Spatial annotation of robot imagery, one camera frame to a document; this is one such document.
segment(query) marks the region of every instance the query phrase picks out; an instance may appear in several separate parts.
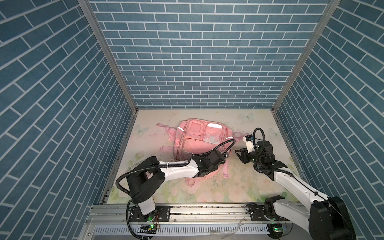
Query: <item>floral tabletop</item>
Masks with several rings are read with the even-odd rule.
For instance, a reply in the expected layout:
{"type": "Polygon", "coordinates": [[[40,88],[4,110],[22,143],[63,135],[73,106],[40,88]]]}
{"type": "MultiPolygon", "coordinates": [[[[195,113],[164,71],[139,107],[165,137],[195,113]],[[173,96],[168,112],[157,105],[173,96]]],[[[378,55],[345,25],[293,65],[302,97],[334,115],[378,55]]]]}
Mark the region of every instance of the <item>floral tabletop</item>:
{"type": "MultiPolygon", "coordinates": [[[[232,131],[242,135],[252,134],[256,127],[265,132],[267,141],[273,145],[275,159],[285,163],[297,175],[296,166],[289,154],[288,148],[278,130],[275,120],[269,110],[140,110],[133,131],[125,149],[117,177],[136,167],[150,156],[156,156],[159,161],[172,162],[173,152],[167,147],[173,147],[173,141],[163,127],[179,126],[180,122],[190,118],[220,122],[232,131]]],[[[231,148],[232,153],[227,158],[228,178],[223,178],[222,168],[210,178],[176,179],[163,183],[154,194],[156,203],[199,203],[199,202],[262,202],[267,197],[282,195],[289,200],[297,201],[281,185],[273,182],[264,174],[253,169],[252,163],[243,164],[234,150],[245,148],[245,143],[237,141],[231,148]]],[[[126,180],[122,186],[128,188],[126,180]]],[[[130,199],[125,193],[113,186],[108,204],[123,204],[130,199]]]]}

